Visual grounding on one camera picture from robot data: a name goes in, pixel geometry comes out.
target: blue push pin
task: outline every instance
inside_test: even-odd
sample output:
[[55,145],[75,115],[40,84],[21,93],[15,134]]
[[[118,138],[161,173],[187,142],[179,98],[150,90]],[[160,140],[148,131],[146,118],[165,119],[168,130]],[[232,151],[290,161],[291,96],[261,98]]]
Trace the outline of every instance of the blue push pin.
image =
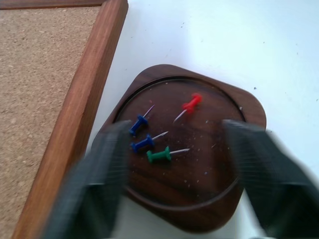
[[151,138],[151,136],[148,134],[148,136],[146,137],[146,139],[142,140],[141,142],[138,142],[138,143],[131,143],[131,146],[132,146],[132,149],[135,153],[137,153],[139,151],[140,148],[144,147],[144,146],[152,146],[154,147],[154,140],[159,138],[159,137],[162,137],[164,136],[165,134],[167,134],[168,131],[164,132],[164,133],[161,133],[159,134],[158,136],[155,136],[154,138]]
[[132,128],[130,129],[130,133],[131,135],[135,136],[136,135],[136,130],[142,125],[142,124],[146,124],[148,125],[148,120],[145,118],[148,113],[153,109],[155,105],[153,105],[152,107],[150,107],[150,109],[145,113],[144,116],[138,115],[138,120],[135,122],[135,124],[132,126]]

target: wooden tray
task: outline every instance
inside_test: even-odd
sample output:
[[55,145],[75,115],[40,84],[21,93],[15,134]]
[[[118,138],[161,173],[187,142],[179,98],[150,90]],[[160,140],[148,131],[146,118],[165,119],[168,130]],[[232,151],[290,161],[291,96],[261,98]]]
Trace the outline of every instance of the wooden tray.
[[[200,93],[203,102],[192,115],[184,115],[181,105]],[[133,142],[149,133],[156,136],[154,152],[166,146],[187,153],[174,155],[172,162],[148,163],[146,150],[132,152],[129,196],[177,227],[205,232],[223,226],[233,215],[242,188],[234,172],[225,142],[223,119],[242,120],[266,126],[260,103],[249,93],[214,79],[171,65],[157,65],[141,72],[126,91],[102,128],[118,120],[136,121],[147,116],[149,126],[138,131]]]

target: red push pin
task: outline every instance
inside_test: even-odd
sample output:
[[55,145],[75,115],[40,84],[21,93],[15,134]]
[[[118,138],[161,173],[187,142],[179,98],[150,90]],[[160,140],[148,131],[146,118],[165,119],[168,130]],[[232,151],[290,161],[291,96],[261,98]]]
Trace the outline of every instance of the red push pin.
[[193,99],[189,102],[189,103],[185,103],[185,104],[183,104],[183,111],[182,111],[182,113],[180,113],[179,114],[179,116],[177,116],[176,117],[176,119],[174,120],[174,122],[176,121],[176,120],[178,120],[186,111],[188,112],[188,113],[193,113],[194,112],[194,107],[199,103],[199,102],[201,102],[201,95],[200,94],[198,94],[198,93],[194,93],[194,94],[192,94],[191,95],[192,97],[193,97]]

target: dark wood dish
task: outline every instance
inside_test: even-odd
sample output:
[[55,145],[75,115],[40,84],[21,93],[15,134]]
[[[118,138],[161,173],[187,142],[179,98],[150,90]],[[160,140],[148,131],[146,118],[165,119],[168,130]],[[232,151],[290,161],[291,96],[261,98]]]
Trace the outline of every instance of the dark wood dish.
[[[173,120],[193,93],[202,103],[191,115]],[[132,152],[129,163],[129,196],[177,227],[192,232],[215,230],[233,215],[242,188],[225,142],[223,119],[266,126],[260,103],[249,93],[216,80],[171,66],[158,65],[141,72],[133,81],[105,126],[148,114],[148,127],[141,127],[133,142],[149,133],[167,135],[156,140],[153,152],[190,148],[172,161],[150,164],[145,152]]]

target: wooden frame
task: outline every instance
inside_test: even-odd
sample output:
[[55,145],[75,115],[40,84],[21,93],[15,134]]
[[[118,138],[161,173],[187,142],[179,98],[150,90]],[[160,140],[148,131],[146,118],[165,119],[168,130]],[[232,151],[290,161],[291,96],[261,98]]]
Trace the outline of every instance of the wooden frame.
[[102,5],[57,118],[13,239],[35,239],[64,174],[85,152],[128,11],[127,0],[0,0],[0,9]]
[[0,0],[0,10],[101,6],[105,0]]

